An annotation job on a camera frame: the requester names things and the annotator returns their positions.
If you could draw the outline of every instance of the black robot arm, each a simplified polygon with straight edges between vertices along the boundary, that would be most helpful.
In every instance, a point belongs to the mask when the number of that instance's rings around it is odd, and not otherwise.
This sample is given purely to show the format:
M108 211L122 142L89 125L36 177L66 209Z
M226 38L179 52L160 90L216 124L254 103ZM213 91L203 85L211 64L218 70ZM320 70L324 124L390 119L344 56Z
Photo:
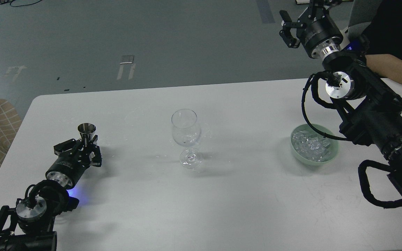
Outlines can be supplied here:
M57 233L53 231L55 217L74 210L79 200L69 196L72 189L90 166L100 167L102 156L96 145L96 127L84 123L78 126L81 139L70 139L54 146L58 159L46 172L46 180L30 185L24 199L16 207L0 210L0 251L55 251ZM6 221L9 227L3 229ZM16 226L25 235L15 235Z
M308 80L303 93L303 113L306 117L305 94L312 87L313 98L317 103L338 111L343 121L340 124L340 133L346 137L339 139L364 146L375 144L389 163L389 168L372 162L362 163L359 174L364 197L378 206L402 206L402 200L394 204L376 202L370 193L368 180L365 182L364 179L367 167L379 167L389 173L388 178L402 195L402 98L367 67L363 54L340 50L342 35L329 17L329 8L325 8L326 5L339 3L333 0L311 0L297 22L293 22L286 11L280 11L284 23L279 35L287 46L296 48L295 44L301 43L310 58L322 59L325 69ZM292 28L297 29L297 38L292 37ZM327 81L325 89L331 103L318 97L319 78ZM356 108L347 102L360 98L364 100Z

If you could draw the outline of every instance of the glass stem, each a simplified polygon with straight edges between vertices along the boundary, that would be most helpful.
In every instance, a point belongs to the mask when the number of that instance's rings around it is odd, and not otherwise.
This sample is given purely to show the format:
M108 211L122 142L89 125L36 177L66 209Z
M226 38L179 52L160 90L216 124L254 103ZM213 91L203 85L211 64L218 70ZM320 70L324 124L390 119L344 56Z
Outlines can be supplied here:
M189 148L189 153L187 154L187 159L188 159L189 162L193 162L194 160L196 160L196 155L192 151L191 148Z

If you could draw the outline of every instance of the bowl of ice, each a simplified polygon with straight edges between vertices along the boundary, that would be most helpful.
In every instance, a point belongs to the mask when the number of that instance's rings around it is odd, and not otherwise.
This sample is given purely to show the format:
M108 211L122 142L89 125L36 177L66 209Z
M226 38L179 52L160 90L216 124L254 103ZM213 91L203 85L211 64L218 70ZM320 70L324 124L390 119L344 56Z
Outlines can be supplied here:
M330 130L319 124L313 124L313 126L324 133L333 135ZM320 166L337 156L339 145L337 140L325 138L309 125L302 124L291 133L291 150L294 157L303 164Z

